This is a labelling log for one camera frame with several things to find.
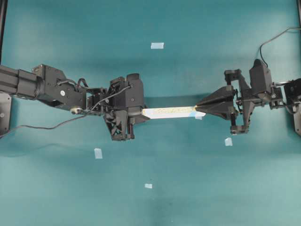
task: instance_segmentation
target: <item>cable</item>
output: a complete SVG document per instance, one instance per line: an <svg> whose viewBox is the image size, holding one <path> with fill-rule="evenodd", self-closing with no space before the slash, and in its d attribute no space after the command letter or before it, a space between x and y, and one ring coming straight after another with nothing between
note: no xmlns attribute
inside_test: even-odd
<svg viewBox="0 0 301 226"><path fill-rule="evenodd" d="M65 84L65 83L71 83L74 85L74 88L78 91L79 90L79 87L81 87L82 89L85 89L85 90L99 90L99 88L90 88L87 83L86 83L86 80L81 78L79 79L79 81L76 83L74 80L72 79L65 79L65 80L62 80L62 81L58 81L56 83L57 86L60 86L62 84Z"/></svg>
<svg viewBox="0 0 301 226"><path fill-rule="evenodd" d="M283 35L284 33L286 33L287 31L289 30L301 30L301 27L288 27L287 29L285 29L283 32L279 33L278 35L276 35L275 37L271 38L270 40L267 40L266 42L262 43L259 47L259 52L260 52L260 57L262 59L262 61L266 64L266 66L268 67L268 64L267 62L265 62L265 60L263 59L263 56L262 56L262 52L261 52L261 49L263 47L263 45L275 40L276 38L278 38L279 36Z"/></svg>
<svg viewBox="0 0 301 226"><path fill-rule="evenodd" d="M77 119L85 118L87 115L91 114L92 111L93 111L93 110L94 110L94 109L95 109L102 101L105 101L106 99L110 99L111 97L114 97L114 96L116 96L116 95L122 93L124 90L126 90L126 89L128 89L128 88L131 88L131 87L130 87L130 86L124 87L121 91L119 91L119 92L117 92L117 93L115 93L115 94L112 94L112 95L110 95L110 96L108 96L108 97L106 97L106 98L104 98L104 99L101 99L101 100L98 101L98 102L91 108L91 110L88 111L85 115L82 115L82 116L79 116L79 117L76 117L76 118L73 118L73 119L69 119L69 120L63 121L63 122L57 124L56 126L54 126L54 127L49 127L49 128L47 128L47 127L28 126L28 125L17 126L17 127L13 128L13 129L10 129L6 134L1 135L0 138L3 138L4 136L6 136L6 135L10 134L11 132L15 131L16 129L20 129L20 128L47 129L47 130L51 130L51 129L56 129L56 128L60 127L60 126L63 126L63 125L65 125L65 124L67 124L67 123L69 123L69 122L71 122L71 121L74 121L74 120L77 120Z"/></svg>

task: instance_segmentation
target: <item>black plastic part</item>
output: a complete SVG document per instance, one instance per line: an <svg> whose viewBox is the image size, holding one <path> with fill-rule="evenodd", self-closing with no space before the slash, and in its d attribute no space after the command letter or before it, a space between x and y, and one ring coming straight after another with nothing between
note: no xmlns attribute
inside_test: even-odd
<svg viewBox="0 0 301 226"><path fill-rule="evenodd" d="M272 87L271 74L266 65L261 60L256 59L249 72L251 87L246 83L239 69L225 71L227 86L218 89L198 102L196 110L230 120L230 132L242 134L249 131L250 117L255 107L266 104L270 104L271 109L283 107L281 88ZM241 97L237 95L236 103L239 112L243 115L243 125L236 125L238 112L234 107L233 99L237 92L233 90L231 85L233 81L238 81L239 84Z"/></svg>

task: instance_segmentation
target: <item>white tape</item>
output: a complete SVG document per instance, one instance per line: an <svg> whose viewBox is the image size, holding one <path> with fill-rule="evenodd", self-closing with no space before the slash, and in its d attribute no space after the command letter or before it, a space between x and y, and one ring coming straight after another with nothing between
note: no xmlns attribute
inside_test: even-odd
<svg viewBox="0 0 301 226"><path fill-rule="evenodd" d="M152 184L145 184L144 187L152 189Z"/></svg>
<svg viewBox="0 0 301 226"><path fill-rule="evenodd" d="M233 146L232 138L228 137L227 139L225 139L225 145L226 146Z"/></svg>
<svg viewBox="0 0 301 226"><path fill-rule="evenodd" d="M150 45L151 49L163 49L164 48L164 42L152 42Z"/></svg>
<svg viewBox="0 0 301 226"><path fill-rule="evenodd" d="M142 114L150 119L168 119L185 117L204 117L206 113L196 111L195 107L145 108Z"/></svg>
<svg viewBox="0 0 301 226"><path fill-rule="evenodd" d="M95 153L95 158L96 159L102 159L103 158L103 152L100 148L95 148L94 153Z"/></svg>

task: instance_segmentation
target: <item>mounting plate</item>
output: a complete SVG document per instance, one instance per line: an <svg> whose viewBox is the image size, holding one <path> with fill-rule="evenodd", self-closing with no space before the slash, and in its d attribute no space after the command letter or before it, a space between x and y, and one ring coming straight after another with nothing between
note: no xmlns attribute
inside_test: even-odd
<svg viewBox="0 0 301 226"><path fill-rule="evenodd" d="M0 93L0 135L6 134L9 130L11 96Z"/></svg>

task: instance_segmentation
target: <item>wire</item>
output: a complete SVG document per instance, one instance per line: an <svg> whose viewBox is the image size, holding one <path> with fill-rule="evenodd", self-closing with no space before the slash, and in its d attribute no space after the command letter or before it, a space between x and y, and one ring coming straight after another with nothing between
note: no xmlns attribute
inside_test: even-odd
<svg viewBox="0 0 301 226"><path fill-rule="evenodd" d="M110 99L111 97L114 97L120 93L122 93L124 90L128 89L128 88L131 88L130 86L127 86L127 87L124 87L121 91L117 92L117 93L114 93L104 99L101 99L100 101L98 101L92 108L91 110L89 110L86 114L82 115L82 116L79 116L79 117L76 117L76 118L73 118L73 119L69 119L69 120L66 120L66 121L63 121L59 124L57 124L56 126L54 127L36 127L36 126L28 126L28 125L20 125L20 126L17 126L13 129L10 129L6 134L3 134L0 136L0 138L3 138L4 136L10 134L11 132L15 131L16 129L20 129L20 128L31 128L31 129L46 129L46 130L51 130L51 129L56 129L60 126L63 126L71 121L74 121L74 120L77 120L77 119L82 119L82 118L85 118L87 115L91 114L92 111L102 102L102 101L105 101L106 99Z"/></svg>
<svg viewBox="0 0 301 226"><path fill-rule="evenodd" d="M288 27L287 29L285 29L283 32L279 33L278 35L276 35L275 37L271 38L270 40L267 40L265 41L264 43L262 43L259 47L259 52L260 52L260 57L262 59L262 61L266 64L266 66L268 67L268 64L267 62L265 62L265 60L263 59L263 56L262 56L262 52L261 52L261 49L263 47L263 45L275 40L276 38L278 38L279 36L283 35L284 33L286 33L287 31L289 30L301 30L301 27Z"/></svg>
<svg viewBox="0 0 301 226"><path fill-rule="evenodd" d="M91 88L87 85L87 82L85 79L81 78L79 79L79 81L76 83L74 80L72 79L65 79L65 80L62 80L62 81L58 81L57 82L57 86L60 86L62 84L65 84L65 83L71 83L74 85L74 88L78 91L79 90L79 87L81 87L82 89L85 89L85 90L99 90L100 88Z"/></svg>

